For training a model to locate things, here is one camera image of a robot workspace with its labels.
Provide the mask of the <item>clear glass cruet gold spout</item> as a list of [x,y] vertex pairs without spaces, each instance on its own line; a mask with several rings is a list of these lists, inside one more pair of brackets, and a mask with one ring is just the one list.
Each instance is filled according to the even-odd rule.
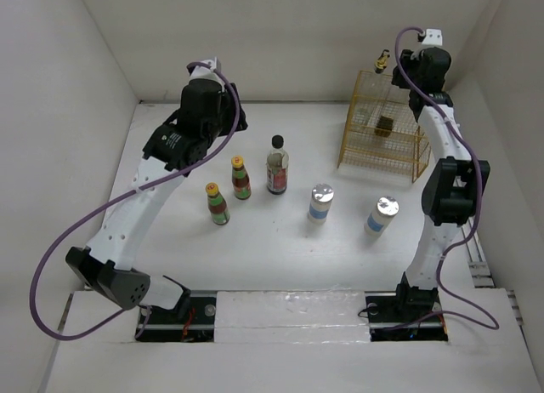
[[357,127],[367,127],[370,124],[373,112],[387,96],[388,82],[383,73],[388,66],[389,58],[390,51],[384,49],[375,60],[373,71],[365,75],[360,86],[360,103],[355,112],[354,122]]

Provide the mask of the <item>dark sauce cruet gold spout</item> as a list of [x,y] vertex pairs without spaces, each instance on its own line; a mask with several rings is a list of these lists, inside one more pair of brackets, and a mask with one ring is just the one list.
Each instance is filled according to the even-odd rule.
[[394,129],[394,118],[389,115],[380,115],[374,128],[377,137],[388,138]]

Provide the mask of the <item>red sauce bottle yellow cap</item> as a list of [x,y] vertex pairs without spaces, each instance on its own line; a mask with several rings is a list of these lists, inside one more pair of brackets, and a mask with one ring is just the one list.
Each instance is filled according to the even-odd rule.
[[251,196],[252,190],[243,157],[232,157],[231,166],[231,180],[235,197],[239,200],[247,200]]

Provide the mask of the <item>black cap soy sauce bottle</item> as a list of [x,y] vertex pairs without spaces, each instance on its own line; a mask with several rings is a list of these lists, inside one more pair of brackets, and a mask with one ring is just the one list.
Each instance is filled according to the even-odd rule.
[[274,135],[271,145],[272,149],[266,159],[267,189],[274,195],[280,195],[287,188],[289,155],[281,135]]

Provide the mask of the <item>white shaker silver lid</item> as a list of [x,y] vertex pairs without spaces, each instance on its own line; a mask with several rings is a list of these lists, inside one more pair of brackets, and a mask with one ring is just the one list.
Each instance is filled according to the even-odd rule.
[[316,224],[324,224],[332,205],[334,190],[328,184],[318,184],[311,191],[308,217]]

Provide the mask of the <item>white shaker blue label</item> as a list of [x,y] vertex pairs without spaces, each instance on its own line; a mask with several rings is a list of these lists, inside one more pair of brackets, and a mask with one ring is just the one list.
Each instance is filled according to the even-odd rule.
[[400,210],[398,201],[392,196],[380,197],[365,222],[365,232],[381,236]]

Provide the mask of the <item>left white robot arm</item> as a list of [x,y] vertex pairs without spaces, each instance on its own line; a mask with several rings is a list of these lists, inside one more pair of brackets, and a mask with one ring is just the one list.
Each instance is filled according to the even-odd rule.
[[189,314],[189,290],[165,277],[134,267],[139,247],[167,199],[190,172],[203,164],[218,137],[247,128],[233,83],[218,58],[189,64],[179,108],[151,135],[130,186],[132,195],[117,203],[102,227],[82,248],[65,257],[90,288],[124,310],[160,308],[171,322]]

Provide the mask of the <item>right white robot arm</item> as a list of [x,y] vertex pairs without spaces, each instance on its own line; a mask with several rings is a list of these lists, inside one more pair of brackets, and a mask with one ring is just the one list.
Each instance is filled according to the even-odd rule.
[[392,84],[409,92],[409,107],[433,153],[435,165],[422,191],[424,226],[416,254],[398,284],[393,309],[404,322],[435,316],[441,270],[450,252],[466,244],[456,237],[469,221],[479,222],[490,165],[461,137],[451,97],[443,90],[451,56],[438,29],[406,27],[420,46],[396,48]]

